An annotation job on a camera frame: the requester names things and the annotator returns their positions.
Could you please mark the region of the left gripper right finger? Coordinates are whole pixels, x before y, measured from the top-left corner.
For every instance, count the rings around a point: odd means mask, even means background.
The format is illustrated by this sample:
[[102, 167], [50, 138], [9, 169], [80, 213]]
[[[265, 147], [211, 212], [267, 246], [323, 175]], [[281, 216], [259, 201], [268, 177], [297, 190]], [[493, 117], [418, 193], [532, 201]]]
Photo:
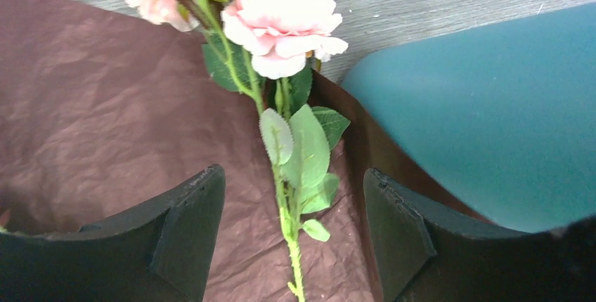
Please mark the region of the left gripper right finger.
[[491, 225], [377, 169], [363, 192], [385, 301], [594, 301], [595, 218], [537, 233]]

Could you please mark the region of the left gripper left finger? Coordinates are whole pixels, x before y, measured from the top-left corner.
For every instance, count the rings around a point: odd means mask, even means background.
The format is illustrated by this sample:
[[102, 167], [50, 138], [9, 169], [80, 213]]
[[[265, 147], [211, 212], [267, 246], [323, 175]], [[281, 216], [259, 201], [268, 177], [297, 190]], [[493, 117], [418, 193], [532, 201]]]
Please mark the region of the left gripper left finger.
[[218, 164], [77, 232], [1, 235], [2, 301], [201, 301], [224, 207]]

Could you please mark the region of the two pink roses stem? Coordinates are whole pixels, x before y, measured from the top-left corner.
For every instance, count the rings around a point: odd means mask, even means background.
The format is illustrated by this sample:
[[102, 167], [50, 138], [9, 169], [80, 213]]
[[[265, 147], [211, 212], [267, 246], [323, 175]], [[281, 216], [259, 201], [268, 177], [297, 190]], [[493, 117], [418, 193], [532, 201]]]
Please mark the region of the two pink roses stem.
[[299, 235], [330, 238], [313, 215], [335, 198], [339, 177], [330, 171], [331, 153], [350, 124], [335, 110], [308, 104], [313, 72], [348, 47], [332, 35], [342, 23], [335, 0], [125, 2], [152, 24], [200, 29], [211, 78], [254, 101], [293, 272], [288, 287], [304, 301]]

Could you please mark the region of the teal vase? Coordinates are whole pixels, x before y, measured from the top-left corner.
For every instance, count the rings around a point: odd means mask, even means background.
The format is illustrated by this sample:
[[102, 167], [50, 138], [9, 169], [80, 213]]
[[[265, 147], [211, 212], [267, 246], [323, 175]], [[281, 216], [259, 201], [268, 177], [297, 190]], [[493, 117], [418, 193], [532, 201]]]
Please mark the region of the teal vase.
[[386, 48], [342, 88], [490, 221], [540, 232], [595, 214], [595, 5]]

